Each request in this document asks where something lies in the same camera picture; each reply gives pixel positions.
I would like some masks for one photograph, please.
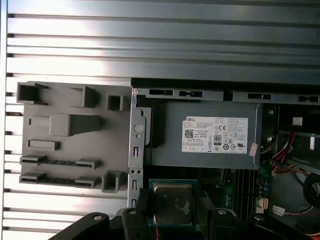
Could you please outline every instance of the warning label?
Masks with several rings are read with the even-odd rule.
[[[246,154],[248,118],[188,116],[182,122],[182,152]]]

